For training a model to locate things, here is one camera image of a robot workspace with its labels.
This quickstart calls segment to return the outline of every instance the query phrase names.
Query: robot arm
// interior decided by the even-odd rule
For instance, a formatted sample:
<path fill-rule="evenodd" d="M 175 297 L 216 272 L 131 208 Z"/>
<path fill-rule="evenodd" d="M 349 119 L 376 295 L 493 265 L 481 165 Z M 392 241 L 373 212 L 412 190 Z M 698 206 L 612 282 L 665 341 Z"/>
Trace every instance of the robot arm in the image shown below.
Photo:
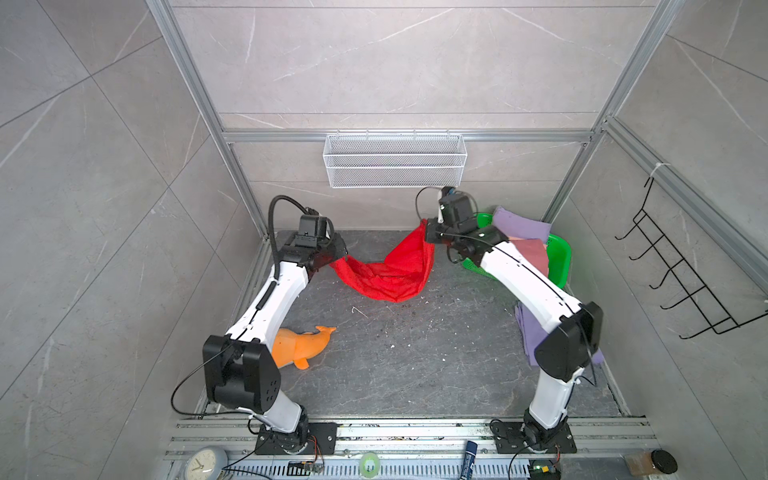
<path fill-rule="evenodd" d="M 346 245 L 332 224 L 326 232 L 328 223 L 313 210 L 302 215 L 299 231 L 277 252 L 278 277 L 273 266 L 243 316 L 225 336 L 209 336 L 203 345 L 208 399 L 252 413 L 289 453 L 306 445 L 309 422 L 304 408 L 280 389 L 280 371 L 271 352 L 277 330 L 313 274 L 346 255 Z"/>
<path fill-rule="evenodd" d="M 428 221 L 426 240 L 446 244 L 494 275 L 548 333 L 535 351 L 541 372 L 522 428 L 528 446 L 546 449 L 565 425 L 574 381 L 597 350 L 602 312 L 557 288 L 498 229 L 478 229 L 465 195 L 444 193 L 442 221 Z M 309 423 L 304 408 L 280 390 L 280 371 L 271 350 L 289 308 L 313 274 L 346 255 L 343 240 L 332 224 L 326 232 L 326 222 L 314 210 L 302 216 L 299 231 L 276 254 L 279 276 L 273 267 L 272 277 L 243 316 L 225 336 L 210 336 L 203 347 L 208 399 L 254 414 L 290 453 L 306 445 Z"/>
<path fill-rule="evenodd" d="M 603 314 L 554 285 L 531 265 L 495 227 L 477 228 L 467 195 L 446 187 L 440 215 L 428 220 L 426 240 L 456 250 L 496 277 L 533 313 L 547 332 L 535 350 L 541 367 L 536 393 L 526 410 L 523 436 L 534 450 L 545 450 L 564 427 L 574 382 L 598 349 Z"/>
<path fill-rule="evenodd" d="M 480 264 L 531 310 L 549 334 L 535 350 L 541 371 L 527 411 L 537 424 L 531 425 L 538 430 L 535 443 L 540 443 L 568 414 L 574 381 L 597 350 L 602 312 L 593 303 L 582 305 L 554 285 L 512 243 L 495 245 Z"/>

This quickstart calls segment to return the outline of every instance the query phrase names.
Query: black metal hook rack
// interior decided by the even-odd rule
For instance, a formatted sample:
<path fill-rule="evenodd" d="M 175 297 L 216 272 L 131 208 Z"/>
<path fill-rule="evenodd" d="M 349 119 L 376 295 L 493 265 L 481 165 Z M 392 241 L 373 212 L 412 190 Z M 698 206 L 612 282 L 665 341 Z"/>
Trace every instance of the black metal hook rack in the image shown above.
<path fill-rule="evenodd" d="M 640 233 L 643 234 L 643 237 L 645 237 L 645 239 L 648 240 L 648 243 L 650 244 L 650 246 L 643 253 L 641 253 L 640 256 L 638 256 L 638 257 L 629 257 L 629 259 L 633 260 L 633 261 L 639 260 L 646 253 L 648 253 L 651 250 L 653 250 L 659 256 L 659 258 L 661 258 L 661 261 L 664 262 L 664 265 L 667 266 L 667 272 L 664 274 L 664 277 L 661 279 L 659 284 L 656 285 L 656 286 L 653 286 L 653 285 L 649 284 L 648 286 L 650 288 L 652 288 L 653 290 L 657 290 L 658 288 L 660 288 L 664 284 L 664 282 L 667 280 L 667 277 L 671 273 L 672 276 L 674 277 L 674 279 L 677 280 L 677 282 L 680 284 L 680 287 L 683 289 L 683 291 L 686 294 L 682 299 L 678 300 L 674 305 L 671 305 L 671 306 L 659 305 L 659 307 L 661 307 L 661 309 L 663 309 L 663 310 L 673 309 L 674 307 L 680 305 L 682 302 L 690 299 L 694 303 L 694 305 L 695 305 L 696 309 L 699 311 L 699 313 L 701 313 L 701 316 L 707 322 L 707 325 L 709 325 L 707 328 L 704 328 L 704 329 L 694 333 L 693 335 L 689 335 L 689 336 L 679 335 L 679 337 L 681 339 L 683 339 L 683 340 L 692 339 L 695 336 L 699 336 L 702 333 L 707 332 L 709 330 L 712 330 L 717 335 L 722 335 L 723 333 L 729 332 L 729 331 L 731 331 L 733 329 L 740 328 L 742 326 L 745 326 L 748 323 L 754 322 L 755 320 L 758 320 L 758 319 L 761 319 L 761 318 L 763 318 L 765 316 L 768 316 L 768 310 L 767 310 L 762 315 L 759 315 L 759 316 L 756 316 L 756 317 L 754 317 L 752 319 L 749 319 L 746 322 L 739 323 L 735 318 L 733 318 L 733 316 L 730 314 L 728 309 L 722 304 L 722 302 L 720 302 L 720 299 L 717 298 L 717 296 L 714 294 L 712 289 L 710 289 L 709 286 L 707 285 L 707 283 L 704 282 L 704 280 L 701 278 L 699 273 L 690 265 L 690 263 L 688 263 L 688 260 L 683 256 L 683 254 L 680 253 L 680 251 L 677 249 L 677 246 L 674 243 L 672 243 L 672 240 L 670 240 L 670 238 L 667 237 L 667 234 L 661 228 L 659 228 L 659 226 L 656 223 L 656 221 L 650 215 L 648 215 L 647 211 L 645 211 L 645 204 L 648 201 L 648 194 L 650 194 L 650 189 L 653 187 L 653 185 L 654 185 L 654 179 L 652 177 L 649 177 L 648 180 L 646 180 L 645 185 L 643 186 L 643 187 L 647 187 L 647 190 L 645 192 L 645 198 L 643 199 L 643 205 L 640 207 L 640 210 L 634 215 L 634 217 L 632 217 L 632 223 L 634 223 L 634 225 L 632 226 L 631 229 L 629 229 L 629 231 L 623 237 L 614 237 L 614 238 L 616 240 L 623 240 L 623 239 L 627 238 L 627 236 L 629 236 L 629 234 L 632 233 L 635 229 L 639 230 Z M 654 225 L 656 230 L 658 230 L 660 232 L 660 236 L 656 240 L 651 240 L 650 237 L 648 236 L 647 232 L 645 230 L 643 230 L 643 227 L 640 226 L 640 222 L 642 222 L 645 219 L 648 219 Z M 659 245 L 662 240 L 666 240 L 666 242 L 672 247 L 674 252 L 679 256 L 680 259 L 677 262 L 670 264 L 670 261 L 667 261 L 667 259 L 664 257 L 664 255 L 662 255 L 661 252 L 658 250 L 657 245 Z M 690 292 L 688 291 L 688 288 L 686 288 L 685 284 L 680 280 L 680 277 L 677 275 L 677 273 L 675 273 L 675 271 L 674 271 L 674 269 L 676 267 L 678 267 L 679 265 L 683 265 L 683 264 L 685 266 L 687 266 L 690 269 L 690 271 L 694 273 L 696 278 L 701 282 L 701 286 L 699 288 L 697 288 L 697 289 L 695 289 L 693 291 L 690 291 Z M 709 295 L 711 295 L 712 298 L 715 300 L 715 302 L 717 302 L 717 305 L 719 305 L 720 308 L 723 310 L 725 318 L 720 320 L 720 321 L 717 321 L 715 323 L 712 323 L 712 321 L 707 317 L 707 315 L 704 313 L 704 311 L 702 310 L 701 306 L 697 302 L 696 298 L 694 297 L 694 295 L 696 295 L 698 293 L 708 293 Z M 718 327 L 720 325 L 723 325 L 726 322 L 731 322 L 731 323 L 729 323 L 727 325 L 724 325 L 722 330 L 716 329 L 716 327 Z"/>

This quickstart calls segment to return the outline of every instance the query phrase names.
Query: green plastic basket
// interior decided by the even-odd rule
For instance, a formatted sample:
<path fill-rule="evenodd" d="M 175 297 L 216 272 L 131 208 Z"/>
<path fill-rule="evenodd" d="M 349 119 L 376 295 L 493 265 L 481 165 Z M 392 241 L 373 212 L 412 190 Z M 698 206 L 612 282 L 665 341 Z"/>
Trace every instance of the green plastic basket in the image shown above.
<path fill-rule="evenodd" d="M 478 214 L 478 228 L 487 227 L 492 221 L 492 214 Z M 550 233 L 547 239 L 547 258 L 549 259 L 547 278 L 558 287 L 564 288 L 568 282 L 568 271 L 571 268 L 571 246 L 557 235 Z M 465 259 L 462 265 L 467 270 L 496 280 L 493 275 L 476 266 L 469 258 Z"/>

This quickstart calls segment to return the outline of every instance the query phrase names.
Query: gray tile wall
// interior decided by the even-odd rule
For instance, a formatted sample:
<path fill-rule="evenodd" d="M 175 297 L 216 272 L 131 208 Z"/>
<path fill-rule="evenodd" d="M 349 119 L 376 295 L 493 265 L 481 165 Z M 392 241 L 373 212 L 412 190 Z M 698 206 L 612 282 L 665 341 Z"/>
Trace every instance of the gray tile wall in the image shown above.
<path fill-rule="evenodd" d="M 619 113 L 768 251 L 768 2 L 689 0 Z"/>
<path fill-rule="evenodd" d="M 480 210 L 495 205 L 530 218 L 541 218 L 578 143 L 467 144 L 468 158 L 460 188 Z M 331 218 L 337 228 L 411 230 L 418 225 L 414 200 L 419 188 L 337 188 L 329 186 L 322 143 L 235 144 L 235 152 L 266 214 L 272 197 L 289 195 Z M 422 217 L 436 215 L 433 190 L 419 196 Z M 276 228 L 296 228 L 298 210 L 278 204 Z"/>
<path fill-rule="evenodd" d="M 645 0 L 177 0 L 226 127 L 591 127 Z"/>
<path fill-rule="evenodd" d="M 631 228 L 646 179 L 612 141 L 600 146 L 571 195 L 574 208 L 556 223 L 568 240 L 594 237 L 600 243 L 583 266 L 578 266 L 582 251 L 574 246 L 571 286 L 606 303 L 602 348 L 614 378 L 632 413 L 648 415 L 659 439 L 686 465 L 681 478 L 763 478 L 768 354 L 762 345 L 768 340 L 768 319 L 723 335 L 679 337 L 707 325 L 701 314 L 689 300 L 661 309 L 684 298 L 682 288 L 670 276 L 652 290 L 649 285 L 657 285 L 666 271 L 660 257 L 651 252 L 629 260 L 648 247 L 637 231 L 626 240 L 615 238 Z M 744 321 L 765 312 L 765 294 L 660 187 L 653 187 L 646 210 L 735 318 Z M 572 217 L 583 218 L 585 226 L 559 230 L 578 222 Z M 644 225 L 656 240 L 660 233 Z M 662 251 L 676 261 L 670 249 Z M 604 281 L 614 271 L 621 276 Z M 698 286 L 686 267 L 676 272 L 689 291 Z M 619 303 L 617 289 L 624 291 Z M 725 317 L 705 293 L 697 298 L 713 319 Z M 642 312 L 633 313 L 634 304 Z"/>
<path fill-rule="evenodd" d="M 2 476 L 149 478 L 257 233 L 143 1 L 0 18 Z"/>
<path fill-rule="evenodd" d="M 619 118 L 756 245 L 768 250 L 766 20 L 768 4 L 760 0 L 689 0 Z M 658 259 L 630 263 L 619 250 L 629 244 L 610 237 L 609 229 L 620 233 L 616 230 L 621 216 L 631 208 L 622 207 L 633 188 L 627 188 L 627 181 L 635 184 L 642 174 L 633 164 L 608 163 L 604 158 L 594 161 L 588 169 L 592 175 L 582 177 L 574 201 L 627 278 L 740 472 L 746 478 L 765 478 L 762 445 L 768 407 L 763 396 L 768 378 L 763 366 L 768 357 L 762 345 L 768 322 L 758 320 L 722 336 L 708 333 L 680 340 L 678 333 L 702 326 L 700 314 L 690 302 L 660 310 L 660 304 L 682 297 L 680 289 L 673 283 L 655 292 L 648 289 L 644 284 L 660 280 Z M 624 184 L 623 192 L 618 181 Z M 660 190 L 654 198 L 667 234 L 730 312 L 741 321 L 763 313 L 765 294 L 672 200 Z M 706 299 L 702 301 L 709 311 Z M 639 377 L 636 381 L 644 383 Z"/>

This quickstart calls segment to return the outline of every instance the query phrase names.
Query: green tape roll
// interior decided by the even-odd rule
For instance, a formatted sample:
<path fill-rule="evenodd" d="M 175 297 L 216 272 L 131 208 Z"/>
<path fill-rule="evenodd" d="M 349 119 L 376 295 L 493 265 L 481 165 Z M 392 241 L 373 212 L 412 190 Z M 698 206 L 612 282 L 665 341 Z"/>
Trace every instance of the green tape roll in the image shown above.
<path fill-rule="evenodd" d="M 373 452 L 366 452 L 362 454 L 360 459 L 360 475 L 365 478 L 373 478 L 379 474 L 381 468 L 381 462 L 379 462 L 379 456 Z"/>

